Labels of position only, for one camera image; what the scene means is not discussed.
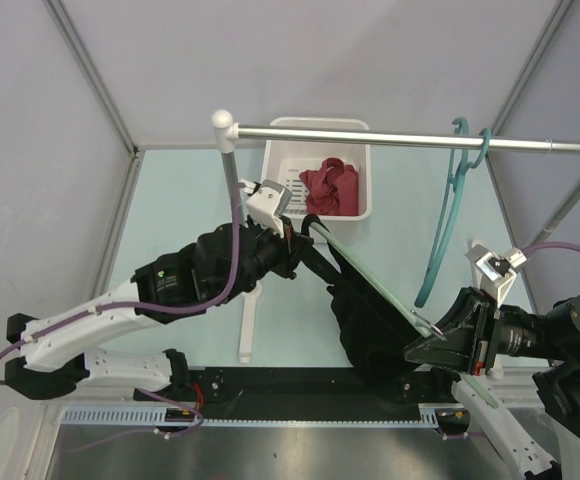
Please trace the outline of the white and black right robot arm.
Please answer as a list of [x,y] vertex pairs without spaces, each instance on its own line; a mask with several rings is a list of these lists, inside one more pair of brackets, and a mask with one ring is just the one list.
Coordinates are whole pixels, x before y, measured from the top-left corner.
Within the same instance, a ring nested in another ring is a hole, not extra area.
[[[557,457],[527,433],[482,381],[499,355],[553,361],[532,380],[553,423]],[[580,479],[580,295],[536,315],[464,288],[432,335],[412,342],[404,357],[441,368],[431,376],[433,393],[468,410],[517,478]]]

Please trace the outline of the black tank top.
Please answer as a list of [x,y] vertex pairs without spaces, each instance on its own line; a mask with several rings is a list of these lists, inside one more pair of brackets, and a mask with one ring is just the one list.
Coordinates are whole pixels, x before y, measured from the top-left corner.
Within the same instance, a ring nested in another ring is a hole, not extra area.
[[404,350],[420,333],[342,253],[328,249],[333,261],[311,247],[302,262],[326,284],[339,341],[357,377],[378,394],[395,395],[417,368]]

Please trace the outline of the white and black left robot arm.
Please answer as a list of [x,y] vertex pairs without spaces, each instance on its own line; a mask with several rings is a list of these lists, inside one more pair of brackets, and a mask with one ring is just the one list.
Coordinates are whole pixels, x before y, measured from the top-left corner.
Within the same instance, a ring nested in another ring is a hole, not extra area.
[[295,278],[310,237],[278,235],[255,224],[224,224],[181,250],[137,269],[117,288],[63,314],[36,319],[14,314],[7,339],[16,357],[4,366],[7,387],[32,400],[66,396],[80,387],[130,387],[177,400],[191,387],[183,353],[113,352],[103,343],[142,329],[202,315],[255,289],[268,273]]

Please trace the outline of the red tank top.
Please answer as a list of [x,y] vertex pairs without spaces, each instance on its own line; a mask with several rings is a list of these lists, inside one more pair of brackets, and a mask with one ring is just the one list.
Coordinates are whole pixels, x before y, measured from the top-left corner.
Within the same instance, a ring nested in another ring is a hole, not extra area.
[[308,214],[357,216],[359,175],[352,165],[337,157],[326,158],[319,169],[304,170],[299,179],[307,188]]

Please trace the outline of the teal plastic hanger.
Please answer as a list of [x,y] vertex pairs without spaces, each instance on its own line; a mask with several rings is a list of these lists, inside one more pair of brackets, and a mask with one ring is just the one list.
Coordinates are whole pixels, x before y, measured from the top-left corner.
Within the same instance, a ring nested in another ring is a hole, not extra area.
[[473,160],[470,159],[467,149],[453,148],[450,150],[444,195],[435,235],[422,285],[414,300],[416,308],[424,307],[430,298],[458,220],[467,173],[469,170],[477,169],[487,157],[492,129],[482,129],[479,132],[479,137],[481,139],[480,147]]

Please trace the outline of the mint green wire hanger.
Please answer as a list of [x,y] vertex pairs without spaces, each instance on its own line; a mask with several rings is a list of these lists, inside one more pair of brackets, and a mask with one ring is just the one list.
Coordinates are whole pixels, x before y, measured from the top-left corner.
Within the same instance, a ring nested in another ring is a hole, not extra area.
[[[419,333],[420,333],[419,339],[428,338],[428,337],[432,336],[434,324],[436,324],[439,320],[435,323],[430,323],[426,319],[424,319],[420,316],[417,316],[412,312],[408,313],[406,311],[406,307],[402,304],[402,302],[399,301],[395,297],[394,294],[392,294],[390,291],[388,291],[387,288],[385,286],[383,286],[379,280],[376,279],[376,277],[372,274],[371,271],[364,268],[364,266],[352,261],[351,254],[346,250],[346,248],[344,246],[342,246],[340,244],[338,239],[330,233],[330,231],[327,229],[325,224],[321,221],[321,219],[318,216],[316,216],[316,215],[307,216],[302,221],[301,232],[303,234],[310,234],[312,232],[315,232],[315,233],[321,235],[322,237],[324,237],[326,239],[326,243],[327,243],[328,247],[330,245],[332,245],[340,253],[342,253],[345,259],[349,260],[353,266],[355,266],[362,274],[364,274],[366,279],[373,286],[375,286],[375,288],[377,288],[380,291],[380,293],[382,293],[385,296],[386,299],[388,299],[390,302],[392,302],[393,305],[395,305],[402,312],[402,314],[404,316],[406,316],[406,318],[414,326],[414,328],[419,331]],[[437,367],[433,367],[433,366],[431,366],[431,367],[432,367],[432,369],[438,369],[438,370],[441,370],[443,372],[451,374],[453,376],[453,380],[459,379],[462,374],[465,374],[465,373],[457,373],[454,371],[450,371],[450,370],[446,370],[446,369],[442,369],[442,368],[437,368]]]

